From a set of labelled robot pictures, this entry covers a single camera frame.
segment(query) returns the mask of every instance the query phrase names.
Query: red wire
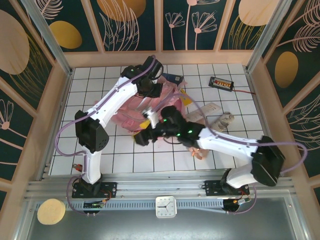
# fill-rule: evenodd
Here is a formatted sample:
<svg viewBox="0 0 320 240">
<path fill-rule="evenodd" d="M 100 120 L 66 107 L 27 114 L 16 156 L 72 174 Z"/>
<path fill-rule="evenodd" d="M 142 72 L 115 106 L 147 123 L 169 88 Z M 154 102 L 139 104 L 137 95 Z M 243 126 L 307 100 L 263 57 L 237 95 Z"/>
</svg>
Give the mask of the red wire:
<svg viewBox="0 0 320 240">
<path fill-rule="evenodd" d="M 255 92 L 251 92 L 251 91 L 244 91 L 244 90 L 233 90 L 234 92 L 242 92 L 242 93 L 246 93 L 246 94 L 253 94 L 256 95 Z"/>
<path fill-rule="evenodd" d="M 100 192 L 102 192 L 102 193 L 105 193 L 106 194 L 106 201 L 105 201 L 105 203 L 104 204 L 107 204 L 107 201 L 109 201 L 110 199 L 111 199 L 111 196 L 112 196 L 112 193 L 109 191 L 109 190 L 107 190 L 108 192 L 109 192 L 109 194 L 110 194 L 110 197 L 108 198 L 108 194 L 107 194 L 107 192 L 106 191 L 104 191 L 104 190 L 100 190 Z"/>
</svg>

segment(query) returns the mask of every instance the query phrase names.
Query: yellow sponge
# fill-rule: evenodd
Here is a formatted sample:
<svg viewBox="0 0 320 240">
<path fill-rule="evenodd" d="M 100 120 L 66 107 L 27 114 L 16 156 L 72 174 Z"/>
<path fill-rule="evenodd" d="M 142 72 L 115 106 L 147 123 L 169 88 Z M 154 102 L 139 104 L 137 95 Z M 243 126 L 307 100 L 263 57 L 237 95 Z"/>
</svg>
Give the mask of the yellow sponge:
<svg viewBox="0 0 320 240">
<path fill-rule="evenodd" d="M 188 94 L 186 93 L 185 90 L 181 89 L 180 91 L 181 91 L 181 93 L 182 93 L 183 95 L 188 96 Z M 188 98 L 188 97 L 182 97 L 182 96 L 181 96 L 180 99 L 182 100 L 182 103 L 183 103 L 184 106 L 187 106 L 187 105 L 189 105 L 189 104 L 192 103 L 192 101 L 191 101 L 190 98 Z"/>
<path fill-rule="evenodd" d="M 144 121 L 143 123 L 141 123 L 139 126 L 142 129 L 146 129 L 149 126 L 149 124 L 150 124 L 150 121 L 148 119 L 148 120 Z"/>
<path fill-rule="evenodd" d="M 65 204 L 58 199 L 51 198 L 41 204 L 37 218 L 43 225 L 54 225 L 61 221 L 65 212 Z"/>
</svg>

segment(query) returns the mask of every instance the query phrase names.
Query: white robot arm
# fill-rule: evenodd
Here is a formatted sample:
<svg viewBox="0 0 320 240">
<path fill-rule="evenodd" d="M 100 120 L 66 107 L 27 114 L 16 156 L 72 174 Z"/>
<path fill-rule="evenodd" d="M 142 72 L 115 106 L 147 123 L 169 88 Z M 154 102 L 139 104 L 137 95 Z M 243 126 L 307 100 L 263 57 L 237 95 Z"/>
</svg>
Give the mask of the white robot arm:
<svg viewBox="0 0 320 240">
<path fill-rule="evenodd" d="M 154 116 L 158 116 L 152 111 L 147 113 L 151 123 Z M 161 116 L 163 122 L 154 122 L 134 136 L 137 144 L 145 146 L 149 140 L 155 142 L 159 137 L 177 137 L 186 147 L 213 150 L 241 160 L 240 167 L 228 169 L 222 177 L 222 189 L 229 194 L 256 182 L 266 186 L 277 184 L 285 157 L 277 146 L 259 146 L 259 143 L 273 143 L 270 137 L 262 136 L 256 140 L 220 132 L 213 134 L 212 129 L 202 124 L 187 122 L 174 106 L 164 107 Z"/>
<path fill-rule="evenodd" d="M 143 65 L 127 67 L 106 96 L 87 112 L 78 111 L 75 115 L 75 119 L 79 119 L 91 114 L 90 117 L 76 123 L 75 128 L 79 144 L 86 153 L 81 183 L 93 195 L 99 191 L 102 179 L 100 173 L 101 154 L 109 141 L 109 136 L 104 128 L 111 117 L 123 103 L 136 94 L 151 98 L 157 98 L 161 94 L 162 84 L 157 83 L 157 77 L 161 75 L 161 69 L 163 69 L 161 63 L 155 61 L 150 70 L 142 74 L 152 61 L 153 58 L 149 57 Z M 130 81 L 139 75 L 141 76 L 132 82 Z M 149 144 L 149 140 L 155 142 L 159 137 L 176 136 L 186 147 L 214 150 L 242 160 L 243 166 L 228 169 L 225 172 L 221 180 L 225 192 L 232 193 L 234 189 L 254 182 L 267 186 L 274 186 L 277 183 L 284 156 L 276 146 L 243 145 L 222 139 L 213 135 L 202 124 L 187 122 L 174 106 L 162 109 L 161 115 L 164 121 L 161 122 L 158 119 L 158 114 L 152 109 L 146 109 L 144 115 L 150 120 L 150 125 L 134 136 L 139 145 L 146 146 Z M 217 134 L 236 141 L 258 143 L 256 139 L 239 138 L 224 133 Z M 272 142 L 266 136 L 263 136 L 260 141 Z"/>
</svg>

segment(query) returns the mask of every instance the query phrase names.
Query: clock face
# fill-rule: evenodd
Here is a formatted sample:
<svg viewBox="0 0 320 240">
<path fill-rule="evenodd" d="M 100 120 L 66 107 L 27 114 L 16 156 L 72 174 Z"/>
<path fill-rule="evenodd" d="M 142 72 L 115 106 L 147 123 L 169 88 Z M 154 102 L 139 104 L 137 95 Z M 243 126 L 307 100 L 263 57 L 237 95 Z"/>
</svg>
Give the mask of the clock face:
<svg viewBox="0 0 320 240">
<path fill-rule="evenodd" d="M 155 199 L 155 214 L 158 218 L 173 218 L 177 214 L 177 202 L 173 196 L 159 196 Z"/>
</svg>

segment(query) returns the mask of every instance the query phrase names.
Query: white tile floor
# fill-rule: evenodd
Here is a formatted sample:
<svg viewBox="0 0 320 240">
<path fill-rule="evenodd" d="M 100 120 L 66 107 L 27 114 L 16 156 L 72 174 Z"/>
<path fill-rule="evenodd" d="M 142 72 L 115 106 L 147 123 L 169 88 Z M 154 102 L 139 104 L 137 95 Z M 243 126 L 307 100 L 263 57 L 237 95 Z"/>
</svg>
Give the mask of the white tile floor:
<svg viewBox="0 0 320 240">
<path fill-rule="evenodd" d="M 86 111 L 95 101 L 100 100 L 114 86 L 125 66 L 84 67 L 74 72 L 73 82 L 68 96 L 62 126 L 74 120 L 78 110 Z M 241 64 L 184 64 L 165 65 L 164 72 L 184 75 L 188 83 L 187 94 L 200 106 L 213 102 L 221 110 L 208 116 L 210 122 L 223 112 L 234 114 L 235 120 L 226 129 L 230 135 L 259 139 L 263 135 L 262 126 L 251 94 L 228 92 L 209 87 L 209 79 L 233 80 L 235 90 L 249 91 L 248 82 Z M 194 104 L 187 111 L 195 110 Z M 109 122 L 106 127 L 109 143 L 102 152 L 100 170 L 103 174 L 138 173 L 161 171 L 188 171 L 235 168 L 241 160 L 220 152 L 210 152 L 206 160 L 198 160 L 182 145 L 172 145 L 158 140 L 154 144 L 142 147 L 134 143 L 130 133 Z M 65 153 L 79 151 L 74 126 L 67 128 L 60 136 L 59 146 Z M 73 164 L 82 164 L 83 157 L 63 157 L 56 151 L 51 161 L 51 175 L 75 174 Z"/>
</svg>

